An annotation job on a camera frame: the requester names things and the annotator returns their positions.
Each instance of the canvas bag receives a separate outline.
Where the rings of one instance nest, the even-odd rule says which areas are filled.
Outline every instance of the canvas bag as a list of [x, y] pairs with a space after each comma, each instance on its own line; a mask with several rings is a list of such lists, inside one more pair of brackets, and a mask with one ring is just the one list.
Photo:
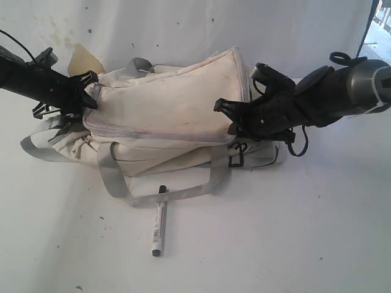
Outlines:
[[[247, 153], [252, 154], [246, 156], [247, 167], [275, 164], [278, 157], [281, 161], [278, 143], [235, 140], [228, 134], [231, 121], [213, 112], [220, 97], [250, 101], [247, 73], [237, 48], [185, 68], [155, 66], [150, 73], [136, 65], [133, 61], [127, 68], [103, 74], [99, 83], [87, 88], [99, 107], [86, 109], [82, 124], [64, 123], [60, 117], [44, 121], [39, 131], [60, 129], [49, 141], [51, 150], [35, 148], [31, 137], [22, 141], [22, 147], [47, 161], [98, 167], [109, 193], [133, 206], [210, 193], [230, 165], [245, 167]], [[238, 163], [232, 161], [235, 156]], [[207, 162], [211, 167], [208, 183], [164, 195], [135, 197], [123, 177]]]

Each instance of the gray strap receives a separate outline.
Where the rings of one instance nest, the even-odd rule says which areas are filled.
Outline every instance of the gray strap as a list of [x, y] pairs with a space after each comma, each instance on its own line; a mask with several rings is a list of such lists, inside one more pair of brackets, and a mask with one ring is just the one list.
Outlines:
[[126, 185], [123, 173], [114, 159], [113, 149], [115, 143], [101, 143], [98, 148], [98, 165], [100, 173], [108, 192], [116, 198], [124, 198], [131, 206], [146, 203], [159, 203], [161, 201], [181, 200], [209, 194], [228, 175], [227, 146], [212, 147], [211, 172], [209, 182], [183, 190], [168, 192], [166, 194], [151, 194], [135, 197]]
[[22, 149], [27, 152], [27, 154], [36, 157], [38, 159], [49, 161], [49, 162], [72, 162], [72, 160], [67, 157], [59, 154], [52, 148], [37, 148], [31, 141], [31, 136], [34, 134], [44, 132], [52, 129], [60, 129], [61, 127], [61, 117], [55, 116], [45, 121], [42, 121], [38, 128], [29, 136], [25, 137], [21, 142], [20, 146]]

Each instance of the white table surface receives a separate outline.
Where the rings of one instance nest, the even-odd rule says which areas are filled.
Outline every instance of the white table surface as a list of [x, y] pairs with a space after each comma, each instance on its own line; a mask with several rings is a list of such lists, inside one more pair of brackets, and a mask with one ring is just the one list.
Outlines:
[[[215, 195], [170, 203], [166, 250], [153, 258], [155, 207], [111, 198], [90, 167], [23, 153], [35, 102], [0, 96], [1, 292], [391, 288], [390, 112], [309, 128], [303, 158], [233, 170]], [[133, 190], [177, 189], [205, 171], [135, 179]]]

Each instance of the white backdrop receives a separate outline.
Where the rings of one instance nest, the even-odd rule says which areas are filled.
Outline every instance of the white backdrop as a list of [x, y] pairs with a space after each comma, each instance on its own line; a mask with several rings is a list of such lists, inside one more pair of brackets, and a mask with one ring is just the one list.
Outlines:
[[[184, 65], [238, 45], [248, 65], [303, 77], [331, 51], [356, 54], [370, 7], [371, 0], [0, 0], [0, 28], [34, 55], [52, 46], [62, 73], [77, 43], [106, 71], [135, 56]], [[0, 44], [27, 60], [2, 36]], [[85, 165], [24, 154], [18, 143], [38, 122], [36, 102], [2, 90], [0, 102], [0, 292], [390, 291], [389, 112], [310, 128], [303, 158], [233, 170], [216, 194], [170, 203], [166, 250], [153, 259], [154, 207], [111, 198]], [[299, 134], [295, 149], [301, 143]], [[178, 189], [206, 179], [200, 172], [137, 179], [132, 191]]]
[[136, 56], [186, 65], [236, 45], [248, 65], [264, 62], [300, 78], [328, 63], [332, 51], [356, 55], [371, 2], [1, 0], [0, 27], [34, 54], [52, 46], [64, 73], [75, 43], [108, 71]]

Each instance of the black cable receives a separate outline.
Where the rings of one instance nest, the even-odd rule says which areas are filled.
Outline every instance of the black cable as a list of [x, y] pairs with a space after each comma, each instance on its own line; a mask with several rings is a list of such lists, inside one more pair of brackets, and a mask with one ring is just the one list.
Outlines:
[[303, 133], [304, 133], [304, 137], [305, 137], [305, 145], [304, 145], [304, 148], [303, 150], [301, 151], [301, 153], [299, 154], [296, 154], [292, 148], [292, 144], [291, 143], [287, 143], [288, 145], [288, 150], [289, 152], [291, 153], [292, 156], [294, 157], [302, 157], [308, 150], [308, 135], [305, 131], [305, 125], [302, 126], [302, 129], [303, 129]]
[[30, 56], [31, 59], [34, 61], [34, 63], [35, 63], [36, 65], [38, 65], [38, 63], [37, 63], [36, 59], [34, 58], [34, 56], [30, 53], [30, 51], [29, 51], [25, 46], [22, 45], [21, 42], [19, 42], [17, 39], [15, 39], [13, 36], [11, 36], [9, 33], [4, 32], [2, 29], [0, 29], [0, 33], [2, 33], [3, 35], [6, 35], [8, 38], [10, 38], [11, 40], [13, 40], [16, 44], [18, 44], [19, 46], [21, 46], [22, 49], [24, 49], [24, 50], [27, 52], [27, 54], [29, 54], [29, 56]]
[[265, 93], [261, 92], [260, 89], [258, 89], [257, 87], [257, 83], [255, 82], [255, 80], [253, 79], [252, 80], [252, 85], [254, 86], [255, 90], [260, 93], [261, 95], [264, 95]]

